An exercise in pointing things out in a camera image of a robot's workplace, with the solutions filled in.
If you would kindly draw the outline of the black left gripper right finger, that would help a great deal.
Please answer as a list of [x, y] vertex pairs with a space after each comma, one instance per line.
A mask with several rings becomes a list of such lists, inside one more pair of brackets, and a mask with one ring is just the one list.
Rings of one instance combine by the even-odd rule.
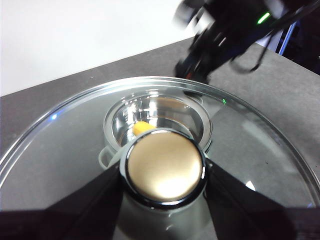
[[320, 209], [284, 207], [248, 188], [212, 160], [206, 201], [219, 240], [318, 240]]

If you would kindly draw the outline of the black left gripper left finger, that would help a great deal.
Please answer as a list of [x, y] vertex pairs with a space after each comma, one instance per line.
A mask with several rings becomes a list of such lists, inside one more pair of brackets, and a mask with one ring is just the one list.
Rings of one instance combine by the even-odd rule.
[[2, 240], [110, 240], [123, 199], [119, 164], [55, 204], [37, 210], [2, 211]]

